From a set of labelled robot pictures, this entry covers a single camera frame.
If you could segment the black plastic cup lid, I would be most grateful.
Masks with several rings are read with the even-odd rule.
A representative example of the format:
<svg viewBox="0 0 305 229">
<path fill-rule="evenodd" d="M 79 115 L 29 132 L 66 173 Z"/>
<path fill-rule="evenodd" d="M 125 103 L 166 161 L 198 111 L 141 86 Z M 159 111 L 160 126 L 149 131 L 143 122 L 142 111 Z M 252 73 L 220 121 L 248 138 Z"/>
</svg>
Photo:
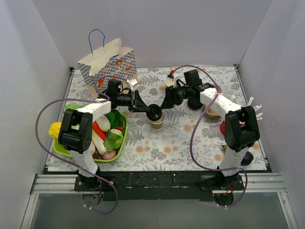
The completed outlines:
<svg viewBox="0 0 305 229">
<path fill-rule="evenodd" d="M 156 104 L 151 104 L 148 106 L 149 111 L 146 112 L 146 116 L 150 121 L 158 121 L 162 117 L 162 110 Z"/>
</svg>

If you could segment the brown paper coffee cup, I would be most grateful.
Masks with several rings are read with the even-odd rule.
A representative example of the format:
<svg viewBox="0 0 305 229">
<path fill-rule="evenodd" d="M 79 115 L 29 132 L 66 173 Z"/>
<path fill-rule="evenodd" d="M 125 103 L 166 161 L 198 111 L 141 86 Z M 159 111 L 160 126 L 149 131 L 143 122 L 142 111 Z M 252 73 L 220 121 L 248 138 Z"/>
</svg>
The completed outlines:
<svg viewBox="0 0 305 229">
<path fill-rule="evenodd" d="M 160 129 L 163 126 L 163 123 L 165 121 L 165 114 L 162 113 L 161 117 L 157 121 L 150 121 L 151 127 L 154 129 Z"/>
</svg>

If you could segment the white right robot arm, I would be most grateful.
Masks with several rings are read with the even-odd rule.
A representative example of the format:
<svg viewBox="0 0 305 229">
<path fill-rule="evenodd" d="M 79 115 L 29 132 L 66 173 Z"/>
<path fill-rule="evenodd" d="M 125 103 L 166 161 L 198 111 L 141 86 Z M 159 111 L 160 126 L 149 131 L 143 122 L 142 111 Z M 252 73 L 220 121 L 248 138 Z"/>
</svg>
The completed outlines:
<svg viewBox="0 0 305 229">
<path fill-rule="evenodd" d="M 203 83 L 197 70 L 184 73 L 185 82 L 174 77 L 171 71 L 166 79 L 172 85 L 166 87 L 161 109 L 170 109 L 188 101 L 190 108 L 197 110 L 202 105 L 212 109 L 224 120 L 224 139 L 227 145 L 220 165 L 213 169 L 214 175 L 202 176 L 202 189 L 228 189 L 239 180 L 239 167 L 248 149 L 259 140 L 256 109 L 251 105 L 241 106 L 222 95 L 216 84 Z"/>
</svg>

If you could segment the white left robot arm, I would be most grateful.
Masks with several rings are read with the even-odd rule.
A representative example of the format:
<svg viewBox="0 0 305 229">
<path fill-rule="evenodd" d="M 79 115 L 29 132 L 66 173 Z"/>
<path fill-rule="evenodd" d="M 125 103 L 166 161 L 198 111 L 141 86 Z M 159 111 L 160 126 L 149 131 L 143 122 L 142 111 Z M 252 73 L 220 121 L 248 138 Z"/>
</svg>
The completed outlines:
<svg viewBox="0 0 305 229">
<path fill-rule="evenodd" d="M 136 79 L 127 80 L 129 92 L 120 93 L 121 82 L 111 79 L 106 93 L 80 110 L 67 109 L 58 135 L 58 142 L 70 152 L 74 161 L 80 167 L 78 176 L 89 190 L 96 191 L 101 187 L 99 168 L 94 162 L 90 145 L 92 142 L 92 124 L 98 118 L 111 112 L 113 107 L 126 106 L 132 112 L 151 114 L 151 109 L 141 99 L 138 90 L 134 90 Z"/>
</svg>

